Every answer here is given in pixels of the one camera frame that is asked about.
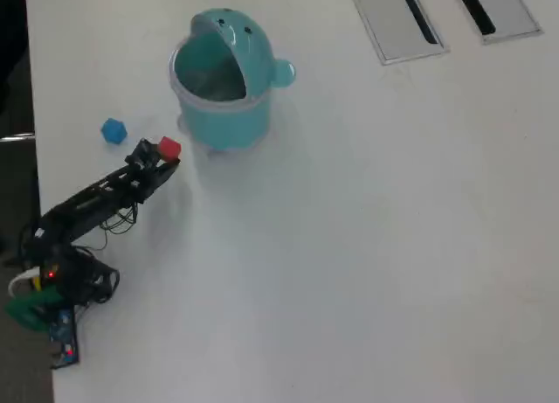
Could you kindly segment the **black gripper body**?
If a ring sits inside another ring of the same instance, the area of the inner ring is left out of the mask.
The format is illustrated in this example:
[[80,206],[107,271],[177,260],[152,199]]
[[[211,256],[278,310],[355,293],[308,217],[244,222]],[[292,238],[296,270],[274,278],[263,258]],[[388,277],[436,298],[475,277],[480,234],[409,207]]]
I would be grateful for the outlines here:
[[143,204],[155,191],[155,181],[159,160],[146,162],[127,160],[123,202]]

